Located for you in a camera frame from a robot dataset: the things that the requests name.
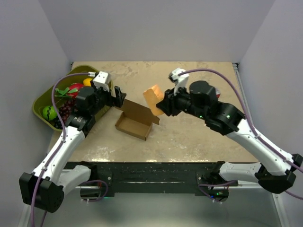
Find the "orange sponge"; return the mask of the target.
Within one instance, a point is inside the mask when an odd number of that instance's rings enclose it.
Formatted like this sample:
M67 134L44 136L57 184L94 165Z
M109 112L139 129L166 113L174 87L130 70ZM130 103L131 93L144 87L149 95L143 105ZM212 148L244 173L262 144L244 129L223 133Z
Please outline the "orange sponge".
M154 116L163 115L164 112L156 104L164 99L164 93L159 85L154 85L143 92L143 97Z

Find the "brown cardboard paper box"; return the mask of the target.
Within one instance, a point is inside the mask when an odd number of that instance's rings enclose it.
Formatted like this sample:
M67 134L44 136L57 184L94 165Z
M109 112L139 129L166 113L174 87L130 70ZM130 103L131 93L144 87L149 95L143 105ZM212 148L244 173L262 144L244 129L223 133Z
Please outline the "brown cardboard paper box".
M154 116L148 107L125 99L121 108L121 115L115 123L117 130L130 136L146 141L153 124L159 125L160 119Z

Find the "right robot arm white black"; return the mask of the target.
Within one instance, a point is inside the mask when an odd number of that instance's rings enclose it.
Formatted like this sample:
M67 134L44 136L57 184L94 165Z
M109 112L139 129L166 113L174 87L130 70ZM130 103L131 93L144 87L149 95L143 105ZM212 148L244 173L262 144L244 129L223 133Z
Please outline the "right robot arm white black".
M282 150L275 154L272 149L277 146L254 135L244 113L232 104L219 101L215 88L206 81L193 82L189 89L168 89L156 106L167 116L184 112L204 120L208 128L237 142L258 160L250 164L219 161L202 176L204 183L221 186L230 181L253 182L276 194L293 186L296 175L292 164L300 166L302 156Z

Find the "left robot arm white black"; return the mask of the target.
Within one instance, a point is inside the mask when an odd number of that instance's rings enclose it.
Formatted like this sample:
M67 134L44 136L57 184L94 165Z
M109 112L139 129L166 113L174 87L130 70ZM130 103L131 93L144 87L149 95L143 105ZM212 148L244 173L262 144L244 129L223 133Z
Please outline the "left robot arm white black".
M83 87L75 98L75 106L62 129L61 136L45 159L32 173L19 178L25 204L54 213L64 197L78 185L94 185L98 181L96 165L80 162L66 175L62 171L74 150L87 137L96 123L95 115L104 107L122 107L126 93L114 87L115 96L102 87Z

